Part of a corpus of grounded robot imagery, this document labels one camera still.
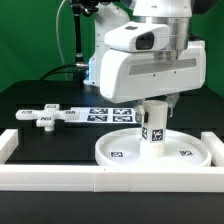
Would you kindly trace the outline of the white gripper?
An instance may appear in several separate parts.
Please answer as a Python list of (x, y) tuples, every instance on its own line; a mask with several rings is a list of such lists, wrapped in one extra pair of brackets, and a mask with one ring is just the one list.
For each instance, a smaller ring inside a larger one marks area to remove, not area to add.
[(145, 101), (140, 99), (168, 94), (166, 102), (172, 117), (179, 100), (177, 92), (200, 88), (205, 74), (204, 41), (190, 41), (174, 61), (155, 61), (152, 52), (108, 50), (101, 64), (100, 93), (113, 103), (139, 100), (134, 107), (135, 120), (144, 124), (148, 122), (148, 112)]

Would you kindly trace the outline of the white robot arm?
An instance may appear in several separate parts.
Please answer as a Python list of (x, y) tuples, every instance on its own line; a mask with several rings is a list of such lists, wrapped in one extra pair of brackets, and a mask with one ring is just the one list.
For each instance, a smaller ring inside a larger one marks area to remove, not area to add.
[(218, 0), (87, 0), (95, 20), (95, 52), (87, 83), (113, 103), (137, 101), (136, 120), (149, 119), (146, 100), (164, 95), (174, 107), (183, 91), (205, 81), (205, 42), (189, 34), (194, 14)]

